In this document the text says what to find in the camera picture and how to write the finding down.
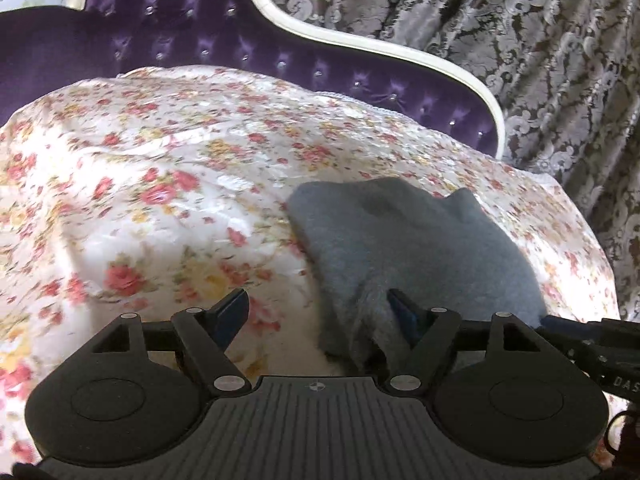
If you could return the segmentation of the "grey argyle knit sweater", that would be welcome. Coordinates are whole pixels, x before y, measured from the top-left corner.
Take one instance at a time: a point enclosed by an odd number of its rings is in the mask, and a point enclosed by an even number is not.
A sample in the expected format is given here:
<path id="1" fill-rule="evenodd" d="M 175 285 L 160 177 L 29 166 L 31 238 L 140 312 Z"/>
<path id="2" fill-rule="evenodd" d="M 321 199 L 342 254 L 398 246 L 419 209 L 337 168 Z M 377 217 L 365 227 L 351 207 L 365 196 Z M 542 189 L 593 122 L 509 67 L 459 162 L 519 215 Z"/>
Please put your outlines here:
<path id="1" fill-rule="evenodd" d="M 419 312 L 471 321 L 504 311 L 538 326 L 547 313 L 532 265 L 466 188 L 437 198 L 398 178 L 308 182 L 286 213 L 318 282 L 319 346 L 358 368 L 375 352 L 390 372 L 407 359 L 392 289 Z"/>

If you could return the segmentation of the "purple tufted headboard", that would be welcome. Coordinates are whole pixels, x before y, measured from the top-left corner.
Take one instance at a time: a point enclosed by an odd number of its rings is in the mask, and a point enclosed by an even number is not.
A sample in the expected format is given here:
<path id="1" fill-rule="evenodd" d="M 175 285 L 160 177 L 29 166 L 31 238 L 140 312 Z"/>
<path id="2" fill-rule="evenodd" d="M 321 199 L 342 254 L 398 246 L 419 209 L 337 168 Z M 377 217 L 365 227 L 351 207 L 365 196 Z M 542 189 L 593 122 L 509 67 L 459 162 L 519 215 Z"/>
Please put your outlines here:
<path id="1" fill-rule="evenodd" d="M 1 17 L 1 113 L 94 77 L 217 65 L 394 110 L 501 156 L 500 106 L 442 58 L 296 20 L 272 0 L 67 0 Z"/>

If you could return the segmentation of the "floral bed sheet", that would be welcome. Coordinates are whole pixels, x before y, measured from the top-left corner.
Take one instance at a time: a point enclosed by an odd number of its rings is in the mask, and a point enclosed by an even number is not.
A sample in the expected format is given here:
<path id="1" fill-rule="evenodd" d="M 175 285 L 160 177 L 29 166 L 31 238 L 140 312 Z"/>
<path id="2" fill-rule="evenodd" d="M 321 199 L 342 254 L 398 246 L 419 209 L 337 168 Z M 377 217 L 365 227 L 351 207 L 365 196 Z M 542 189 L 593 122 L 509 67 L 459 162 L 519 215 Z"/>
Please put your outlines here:
<path id="1" fill-rule="evenodd" d="M 307 181 L 398 177 L 468 188 L 520 246 L 551 312 L 617 318 L 614 275 L 549 177 L 441 128 L 337 94 L 212 66 L 76 82 L 1 129 L 1 467 L 33 463 L 32 389 L 117 315 L 165 321 L 231 289 L 250 317 L 229 354 L 250 378 L 339 375 L 284 210 Z"/>

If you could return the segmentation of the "grey damask curtain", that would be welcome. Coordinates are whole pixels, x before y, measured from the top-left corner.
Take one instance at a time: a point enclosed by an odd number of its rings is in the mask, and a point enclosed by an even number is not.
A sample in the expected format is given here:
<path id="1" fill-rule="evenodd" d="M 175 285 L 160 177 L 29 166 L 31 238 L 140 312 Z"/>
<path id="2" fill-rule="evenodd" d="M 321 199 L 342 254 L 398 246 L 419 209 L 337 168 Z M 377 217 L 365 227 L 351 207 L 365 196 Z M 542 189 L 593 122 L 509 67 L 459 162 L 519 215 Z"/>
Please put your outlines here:
<path id="1" fill-rule="evenodd" d="M 550 174 L 639 317 L 639 0 L 273 0 L 303 22 L 453 62 L 506 121 L 511 165 Z"/>

